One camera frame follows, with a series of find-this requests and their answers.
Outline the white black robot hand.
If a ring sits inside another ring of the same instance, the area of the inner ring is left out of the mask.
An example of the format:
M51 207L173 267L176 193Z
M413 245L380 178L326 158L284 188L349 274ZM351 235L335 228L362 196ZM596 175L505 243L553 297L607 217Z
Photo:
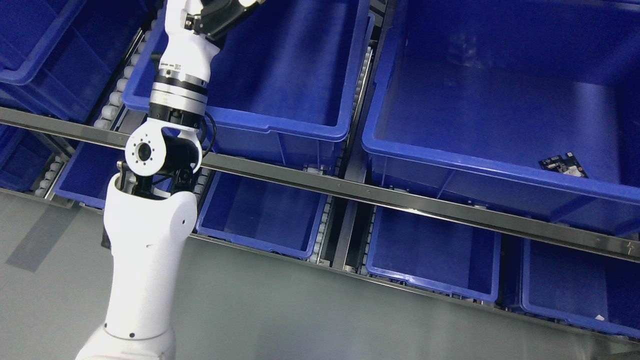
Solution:
M160 73L181 81L210 82L211 62L223 38L263 0L168 0L164 30L167 46L158 62Z

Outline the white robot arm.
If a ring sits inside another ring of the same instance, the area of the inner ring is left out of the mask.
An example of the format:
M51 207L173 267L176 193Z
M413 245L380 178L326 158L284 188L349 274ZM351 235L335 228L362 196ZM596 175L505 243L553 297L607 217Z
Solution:
M165 50L146 121L129 137L110 178L103 227L113 257L105 321L78 360L173 360L171 324L179 264L197 219L198 129L218 48Z

